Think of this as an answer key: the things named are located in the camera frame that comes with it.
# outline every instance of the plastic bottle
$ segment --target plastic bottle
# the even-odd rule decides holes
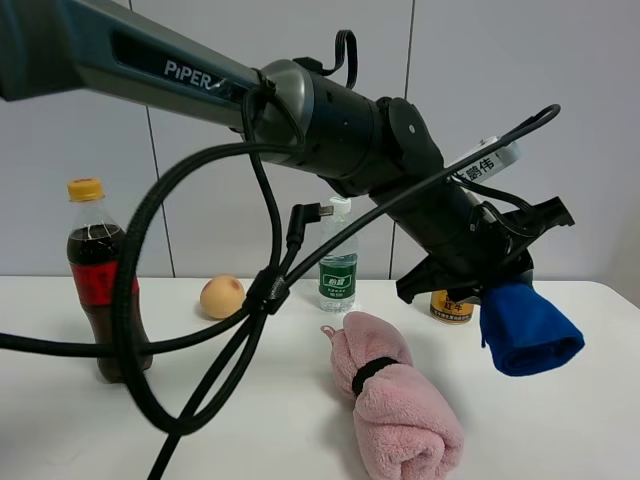
[[[104,207],[100,180],[80,178],[69,182],[67,188],[69,198],[79,210],[67,240],[67,259],[96,343],[111,343],[111,293],[125,233]],[[136,279],[131,289],[131,318],[138,327],[138,340],[146,342],[139,296]],[[145,370],[152,361],[151,356],[140,357],[140,365]],[[122,381],[115,358],[99,358],[98,368],[107,381]]]
[[[333,215],[323,219],[322,243],[351,222],[351,200],[333,197]],[[358,240],[354,236],[320,261],[320,308],[326,312],[346,312],[356,296]]]

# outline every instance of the brown soda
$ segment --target brown soda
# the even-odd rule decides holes
[[[115,224],[89,225],[73,230],[67,241],[67,258],[96,343],[111,344],[111,292],[124,231]],[[138,280],[131,291],[131,319],[138,327],[139,342],[148,342],[140,316]],[[148,369],[152,356],[139,357]],[[122,374],[115,358],[99,358],[98,368],[109,382],[121,382]]]

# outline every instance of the cola bottle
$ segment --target cola bottle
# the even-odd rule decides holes
[[[69,182],[69,198],[78,206],[78,214],[67,240],[67,259],[71,265],[80,305],[84,309],[96,343],[111,344],[111,295],[118,257],[125,232],[107,212],[102,183],[97,178],[79,178]],[[137,278],[131,286],[131,319],[139,342],[148,338],[140,316],[140,288]],[[148,369],[152,356],[140,356]],[[98,368],[108,382],[122,381],[115,358],[99,358]]]

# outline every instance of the yellow bottle cap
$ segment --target yellow bottle cap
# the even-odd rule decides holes
[[[89,202],[104,197],[99,178],[76,178],[67,184],[67,190],[72,202]]]

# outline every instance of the white wall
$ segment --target white wall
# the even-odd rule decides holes
[[[419,1],[408,98],[448,159],[560,103],[491,186],[558,195],[573,214],[533,245],[539,278],[607,281],[640,302],[638,19],[637,0]],[[423,254],[403,232],[395,247],[397,278]]]
[[[111,214],[126,225],[156,180],[144,107],[89,92],[0,100],[0,274],[70,273],[76,211],[66,185],[86,176],[102,179]],[[162,221],[152,224],[139,271],[171,275]]]
[[[356,89],[374,99],[403,95],[411,6],[410,0],[133,0],[136,12],[256,67],[307,55],[330,64],[335,31],[351,28],[360,53]],[[531,202],[558,195],[574,215],[575,227],[554,229],[534,245],[538,277],[605,281],[640,303],[638,18],[635,0],[418,0],[408,98],[447,159],[549,103],[562,104],[555,121],[522,140],[522,160],[491,184]],[[151,109],[150,118],[160,172],[197,149],[237,140],[174,114]],[[91,93],[0,103],[0,145],[0,274],[68,273],[69,178],[101,176],[123,224],[156,178],[145,108]],[[285,224],[294,203],[331,194],[309,175],[269,166],[267,173]],[[294,184],[305,193],[291,193]],[[252,193],[241,195],[247,187]],[[356,209],[371,205],[358,199]],[[172,194],[166,212],[178,276],[246,276],[264,266],[268,221],[246,158],[195,174]],[[158,220],[142,274],[171,274]],[[317,246],[317,230],[310,230],[303,254]],[[392,230],[385,218],[361,236],[363,277],[387,278]],[[44,238],[57,238],[59,248],[43,248]],[[397,229],[392,276],[423,256]]]

